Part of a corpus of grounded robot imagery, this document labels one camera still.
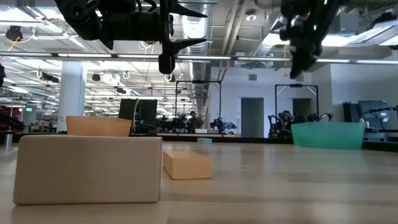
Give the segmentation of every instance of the beige block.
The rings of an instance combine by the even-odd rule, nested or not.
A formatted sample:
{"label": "beige block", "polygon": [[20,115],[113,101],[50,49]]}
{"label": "beige block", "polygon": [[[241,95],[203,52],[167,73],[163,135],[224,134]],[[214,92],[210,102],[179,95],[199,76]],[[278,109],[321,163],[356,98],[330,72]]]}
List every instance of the beige block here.
{"label": "beige block", "polygon": [[68,134],[76,136],[128,137],[131,121],[99,116],[67,116]]}
{"label": "beige block", "polygon": [[14,203],[156,202],[161,138],[24,136]]}
{"label": "beige block", "polygon": [[174,180],[205,179],[213,175],[211,159],[192,151],[163,152],[163,167]]}

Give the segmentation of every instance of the teal plastic bin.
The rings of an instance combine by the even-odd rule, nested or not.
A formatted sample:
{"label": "teal plastic bin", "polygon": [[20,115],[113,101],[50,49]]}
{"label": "teal plastic bin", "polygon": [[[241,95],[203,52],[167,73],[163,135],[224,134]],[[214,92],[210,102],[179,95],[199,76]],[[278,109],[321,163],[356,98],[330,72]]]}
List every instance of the teal plastic bin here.
{"label": "teal plastic bin", "polygon": [[322,149],[361,149],[365,126],[363,123],[303,123],[293,124],[296,146]]}

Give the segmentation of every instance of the black robotic arm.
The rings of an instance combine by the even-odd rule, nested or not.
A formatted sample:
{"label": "black robotic arm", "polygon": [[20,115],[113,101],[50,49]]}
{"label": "black robotic arm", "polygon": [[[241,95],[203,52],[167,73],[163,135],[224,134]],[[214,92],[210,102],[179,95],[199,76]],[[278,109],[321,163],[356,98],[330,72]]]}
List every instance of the black robotic arm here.
{"label": "black robotic arm", "polygon": [[[322,41],[336,16],[339,5],[346,0],[282,0],[280,12],[286,18],[286,30],[280,31],[281,40],[292,46],[292,69],[295,78],[307,71],[322,53]],[[292,26],[292,21],[300,21]]]}
{"label": "black robotic arm", "polygon": [[114,40],[143,40],[160,42],[163,53],[159,56],[159,71],[170,74],[175,68],[178,51],[206,39],[170,41],[173,36],[173,16],[170,13],[192,17],[207,17],[191,11],[177,0],[160,0],[160,12],[154,12],[156,3],[146,0],[152,7],[138,11],[134,0],[55,0],[65,20],[85,40],[99,39],[107,48],[113,48]]}

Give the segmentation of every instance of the computer monitor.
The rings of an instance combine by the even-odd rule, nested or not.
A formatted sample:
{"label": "computer monitor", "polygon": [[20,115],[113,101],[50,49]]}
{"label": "computer monitor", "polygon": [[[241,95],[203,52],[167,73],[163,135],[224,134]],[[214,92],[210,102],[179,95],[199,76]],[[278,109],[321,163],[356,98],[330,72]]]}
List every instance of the computer monitor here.
{"label": "computer monitor", "polygon": [[140,100],[140,120],[153,121],[157,114],[157,100]]}
{"label": "computer monitor", "polygon": [[387,101],[358,101],[359,113],[362,118],[376,118],[387,122],[389,118],[389,111],[373,111],[377,109],[387,108]]}
{"label": "computer monitor", "polygon": [[[134,108],[137,100],[122,99],[119,108],[119,118],[134,121]],[[156,119],[157,100],[140,100],[136,109],[136,120],[153,121]]]}

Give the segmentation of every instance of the door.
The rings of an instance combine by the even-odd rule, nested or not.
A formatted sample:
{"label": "door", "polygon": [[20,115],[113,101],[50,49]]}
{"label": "door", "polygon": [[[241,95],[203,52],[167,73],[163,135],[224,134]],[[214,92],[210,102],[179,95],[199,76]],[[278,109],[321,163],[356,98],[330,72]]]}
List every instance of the door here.
{"label": "door", "polygon": [[241,134],[244,138],[264,137],[263,98],[242,98]]}
{"label": "door", "polygon": [[306,118],[314,112],[311,109],[311,99],[293,99],[293,114],[298,114]]}

